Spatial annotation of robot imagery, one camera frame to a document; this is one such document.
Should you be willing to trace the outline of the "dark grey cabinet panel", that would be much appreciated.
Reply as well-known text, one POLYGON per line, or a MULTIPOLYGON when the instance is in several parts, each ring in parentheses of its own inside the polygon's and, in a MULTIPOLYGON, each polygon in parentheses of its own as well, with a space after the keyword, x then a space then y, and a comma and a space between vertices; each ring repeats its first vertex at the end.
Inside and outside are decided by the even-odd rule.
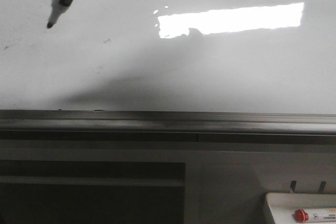
POLYGON ((184 163, 1 161, 1 223, 183 223, 184 163))

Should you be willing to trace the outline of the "red capped white marker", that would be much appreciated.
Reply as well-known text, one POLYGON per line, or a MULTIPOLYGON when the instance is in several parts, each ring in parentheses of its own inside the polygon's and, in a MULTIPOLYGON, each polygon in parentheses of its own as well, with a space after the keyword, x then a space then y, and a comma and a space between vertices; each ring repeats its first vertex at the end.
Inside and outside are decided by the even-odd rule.
POLYGON ((335 208, 301 208, 294 212, 297 222, 335 222, 335 208))

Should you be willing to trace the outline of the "white whiteboard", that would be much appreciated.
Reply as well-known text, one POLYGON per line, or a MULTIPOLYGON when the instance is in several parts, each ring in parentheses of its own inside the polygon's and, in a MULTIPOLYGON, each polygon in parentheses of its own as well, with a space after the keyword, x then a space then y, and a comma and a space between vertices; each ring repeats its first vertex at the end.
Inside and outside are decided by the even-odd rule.
POLYGON ((1 0, 1 129, 335 133, 335 0, 1 0))

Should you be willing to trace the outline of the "white marker tray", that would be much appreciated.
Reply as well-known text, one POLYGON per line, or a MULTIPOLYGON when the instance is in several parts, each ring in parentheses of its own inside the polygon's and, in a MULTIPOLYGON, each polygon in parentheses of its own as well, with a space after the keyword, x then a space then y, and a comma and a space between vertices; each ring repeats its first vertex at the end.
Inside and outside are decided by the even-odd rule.
POLYGON ((335 208, 335 194, 267 193, 264 203, 266 223, 302 223, 295 221, 294 212, 301 208, 335 208))

